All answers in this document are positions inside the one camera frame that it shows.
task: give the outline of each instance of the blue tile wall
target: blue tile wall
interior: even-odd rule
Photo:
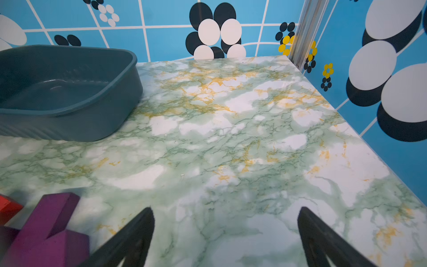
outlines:
[[[405,40],[407,43],[403,50],[397,49],[396,55],[393,55],[397,56],[397,62],[393,72],[390,73],[391,77],[409,66],[427,62],[427,55],[424,53],[425,47],[427,47],[427,4],[425,2],[425,0],[401,2],[402,5],[412,5],[412,10],[415,10],[412,13],[413,19],[409,23],[414,25],[415,31],[413,33],[416,32],[416,34],[409,33],[408,28],[406,28],[394,40],[386,39],[391,44]],[[329,1],[314,39],[317,51],[310,50],[309,52],[309,55],[316,54],[312,59],[316,62],[315,67],[308,69],[311,61],[308,62],[307,66],[304,67],[304,74],[421,201],[427,203],[427,174],[424,167],[425,153],[427,151],[427,120],[416,123],[406,122],[402,126],[395,119],[385,120],[383,113],[380,113],[380,118],[378,118],[377,112],[382,106],[384,95],[384,90],[382,89],[379,91],[379,98],[375,99],[372,95],[365,94],[367,91],[353,95],[347,93],[350,63],[362,46],[366,45],[366,43],[363,44],[362,37],[367,27],[366,16],[372,3],[373,0]],[[399,3],[392,3],[391,1],[389,4],[398,5]],[[405,11],[408,10],[405,7],[395,6],[394,9],[384,8],[381,11],[377,11],[377,14],[383,12],[383,10],[396,10],[397,12],[394,22],[388,26],[383,26],[382,29],[388,30],[388,27],[399,27],[399,24],[402,23],[401,18],[411,14],[411,12]],[[423,19],[420,21],[416,18],[417,16],[418,18],[422,16]],[[334,72],[330,75],[331,87],[326,88],[323,87],[325,84],[323,80],[326,79],[324,71],[325,65],[330,63],[333,65]],[[375,75],[375,71],[372,71],[372,73],[366,73],[363,79],[369,80]],[[406,79],[408,87],[401,88],[401,96],[396,99],[394,106],[399,106],[401,105],[400,102],[404,101],[405,104],[399,107],[400,110],[411,109],[411,103],[406,100],[415,99],[418,97],[417,95],[425,98],[426,94],[423,92],[426,90],[427,85],[423,82],[424,79],[424,77],[419,76]],[[419,81],[422,86],[414,88],[410,85],[413,81]],[[371,103],[363,106],[360,103],[355,104],[349,100],[349,97],[354,100],[356,96],[362,96],[364,100],[371,101]],[[418,108],[417,114],[424,114],[424,118],[426,118],[427,109],[425,106]],[[377,119],[382,121],[383,126],[380,126]]]
[[[223,2],[201,1],[212,15]],[[186,39],[196,32],[189,16],[196,3],[197,0],[13,0],[0,1],[0,14],[25,32],[25,45],[57,45],[56,35],[64,38],[74,35],[82,46],[127,49],[137,55],[138,62],[154,62],[194,57],[187,49]],[[246,56],[276,56],[282,54],[278,51],[280,40],[275,39],[280,25],[283,22],[298,25],[304,1],[229,0],[227,3],[242,26],[241,44]],[[221,37],[209,46],[224,50]]]

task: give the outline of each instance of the dark teal litter box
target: dark teal litter box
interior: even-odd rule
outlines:
[[[127,50],[32,45],[0,52],[0,135],[67,141],[104,138],[142,95]]]

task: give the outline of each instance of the white circle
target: white circle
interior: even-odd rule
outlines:
[[[381,103],[396,120],[427,120],[427,64],[415,64],[395,73],[384,85]]]
[[[242,37],[242,26],[240,23],[233,19],[227,19],[221,27],[221,38],[224,43],[233,45],[237,43]]]
[[[22,28],[4,15],[0,15],[0,38],[14,45],[26,43],[26,35]]]
[[[105,6],[103,6],[103,5],[98,5],[98,10],[103,14],[107,13],[107,10],[105,9]]]
[[[114,13],[114,8],[111,5],[106,5],[105,9],[108,11],[108,13],[113,14]]]
[[[396,67],[394,47],[386,41],[373,41],[354,55],[348,69],[351,83],[359,90],[372,90],[383,84]]]
[[[119,15],[117,15],[116,13],[111,14],[111,18],[115,21],[118,22],[120,20]]]
[[[204,19],[199,25],[199,39],[205,45],[214,45],[219,40],[221,32],[216,21],[211,18]]]
[[[194,59],[213,59],[214,52],[207,45],[199,45],[196,50],[194,50]]]
[[[109,24],[111,27],[116,26],[116,22],[115,22],[112,18],[109,18],[109,19],[108,19],[108,24]]]
[[[104,22],[107,22],[107,21],[108,21],[107,16],[106,16],[105,14],[103,14],[103,13],[101,13],[101,14],[99,15],[99,18],[100,18],[102,21],[104,21]]]
[[[422,11],[426,0],[374,0],[366,14],[367,33],[375,39],[386,39],[403,31]]]
[[[241,44],[233,44],[227,52],[227,58],[244,58],[246,57],[246,49]]]

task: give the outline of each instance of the purple foam block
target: purple foam block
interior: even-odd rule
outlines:
[[[31,248],[24,266],[75,267],[89,257],[89,237],[64,230]]]
[[[27,265],[26,259],[29,257],[29,252],[34,251],[34,249],[41,249],[38,248],[39,246],[49,246],[50,243],[45,243],[45,241],[65,230],[78,201],[79,197],[73,193],[44,195],[10,246],[0,266],[35,266],[34,262]],[[65,250],[69,246],[69,244],[64,244],[58,245],[58,249]]]
[[[0,261],[18,233],[18,229],[0,226]]]

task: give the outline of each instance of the green marble surface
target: green marble surface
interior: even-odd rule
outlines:
[[[426,209],[285,56],[146,63],[143,99],[91,143],[0,137],[0,192],[82,198],[91,251],[151,206],[146,266],[305,266],[309,207],[379,266],[426,266]]]

